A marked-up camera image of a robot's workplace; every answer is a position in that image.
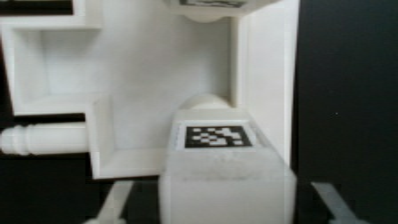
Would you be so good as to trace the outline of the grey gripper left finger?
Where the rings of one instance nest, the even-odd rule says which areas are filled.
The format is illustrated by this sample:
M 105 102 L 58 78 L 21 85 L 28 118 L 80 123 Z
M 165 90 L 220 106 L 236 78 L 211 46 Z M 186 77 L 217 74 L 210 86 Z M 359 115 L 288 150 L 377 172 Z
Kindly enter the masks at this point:
M 126 224 L 126 219 L 121 217 L 121 214 L 133 185 L 133 181 L 114 182 L 98 216 L 90 218 L 82 224 Z

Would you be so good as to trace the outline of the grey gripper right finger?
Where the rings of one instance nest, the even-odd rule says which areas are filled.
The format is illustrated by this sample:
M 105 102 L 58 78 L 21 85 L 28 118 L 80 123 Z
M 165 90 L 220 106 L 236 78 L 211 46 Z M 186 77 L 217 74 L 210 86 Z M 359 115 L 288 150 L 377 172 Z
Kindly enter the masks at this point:
M 332 214 L 329 224 L 369 224 L 369 222 L 357 217 L 334 185 L 327 182 L 313 182 L 311 185 Z

